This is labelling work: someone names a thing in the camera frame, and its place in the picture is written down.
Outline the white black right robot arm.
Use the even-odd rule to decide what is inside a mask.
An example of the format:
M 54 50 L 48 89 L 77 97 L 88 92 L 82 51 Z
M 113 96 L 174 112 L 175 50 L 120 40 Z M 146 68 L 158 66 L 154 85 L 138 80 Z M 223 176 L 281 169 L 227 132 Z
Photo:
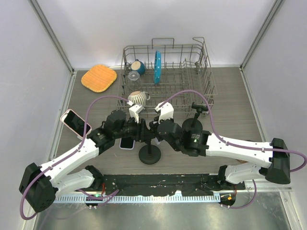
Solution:
M 289 184 L 290 156 L 282 139 L 271 142 L 252 142 L 232 138 L 218 138 L 214 133 L 195 128 L 183 129 L 172 119 L 149 123 L 159 141 L 166 141 L 174 151 L 192 157 L 218 156 L 244 161 L 241 165 L 221 166 L 217 185 L 228 189 L 245 180 L 264 178 L 275 184 Z

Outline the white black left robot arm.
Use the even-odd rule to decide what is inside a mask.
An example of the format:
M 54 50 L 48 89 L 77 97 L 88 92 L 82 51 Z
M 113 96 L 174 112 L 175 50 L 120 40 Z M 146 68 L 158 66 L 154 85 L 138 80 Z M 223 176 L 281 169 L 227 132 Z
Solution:
M 71 171 L 113 147 L 116 139 L 132 138 L 137 142 L 154 139 L 157 124 L 152 121 L 147 125 L 143 118 L 127 119 L 125 112 L 112 111 L 99 128 L 71 150 L 40 166 L 31 163 L 26 167 L 19 187 L 23 195 L 20 211 L 23 211 L 24 201 L 38 213 L 47 209 L 56 198 L 75 190 L 99 190 L 103 175 L 94 166 L 87 166 L 77 173 Z

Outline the black round-base phone stand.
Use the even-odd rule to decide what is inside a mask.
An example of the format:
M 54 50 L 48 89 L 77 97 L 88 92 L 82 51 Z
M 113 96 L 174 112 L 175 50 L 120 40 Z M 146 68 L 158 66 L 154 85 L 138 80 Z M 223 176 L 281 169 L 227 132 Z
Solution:
M 195 104 L 193 102 L 191 108 L 195 109 L 196 113 L 193 118 L 188 118 L 183 122 L 182 128 L 184 130 L 202 131 L 203 126 L 202 126 L 202 123 L 198 120 L 198 118 L 203 112 L 208 112 L 208 107 L 205 105 Z

